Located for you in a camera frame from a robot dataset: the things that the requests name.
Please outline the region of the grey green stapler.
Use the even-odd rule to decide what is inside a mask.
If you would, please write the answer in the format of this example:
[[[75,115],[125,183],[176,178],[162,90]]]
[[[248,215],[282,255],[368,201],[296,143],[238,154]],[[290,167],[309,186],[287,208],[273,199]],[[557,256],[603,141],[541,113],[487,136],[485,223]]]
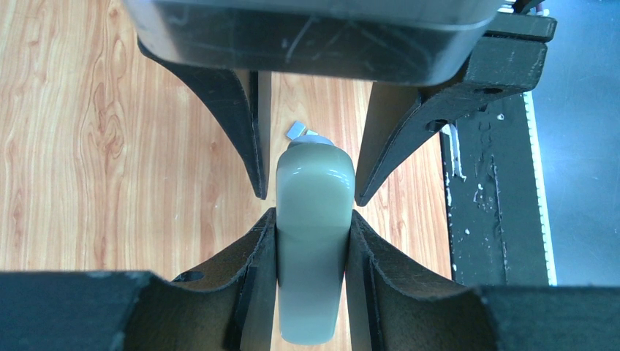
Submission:
[[[276,253],[281,337],[333,338],[355,191],[350,156],[319,135],[292,140],[276,169]]]

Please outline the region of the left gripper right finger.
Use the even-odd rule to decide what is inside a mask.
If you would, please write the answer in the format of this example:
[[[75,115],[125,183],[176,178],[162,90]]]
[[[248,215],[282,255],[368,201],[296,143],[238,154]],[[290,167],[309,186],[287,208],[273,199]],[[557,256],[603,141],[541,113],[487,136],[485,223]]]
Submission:
[[[352,215],[345,272],[354,350],[617,350],[616,287],[465,287]]]

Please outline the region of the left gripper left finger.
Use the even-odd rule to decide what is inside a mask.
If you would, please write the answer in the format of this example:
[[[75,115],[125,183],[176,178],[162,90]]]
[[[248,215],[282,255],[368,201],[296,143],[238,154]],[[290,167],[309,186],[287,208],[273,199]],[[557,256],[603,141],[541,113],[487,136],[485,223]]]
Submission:
[[[269,350],[274,209],[174,280],[150,271],[1,274],[3,350]]]

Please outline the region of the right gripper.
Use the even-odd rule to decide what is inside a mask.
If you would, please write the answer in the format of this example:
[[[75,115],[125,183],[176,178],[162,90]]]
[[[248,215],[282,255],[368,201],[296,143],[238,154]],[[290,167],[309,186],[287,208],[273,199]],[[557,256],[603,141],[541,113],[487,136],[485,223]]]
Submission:
[[[355,178],[359,206],[444,125],[535,88],[557,27],[552,17],[498,15],[500,1],[125,1],[124,7],[140,52],[208,108],[261,200],[268,195],[271,141],[265,71],[412,85],[372,86]]]

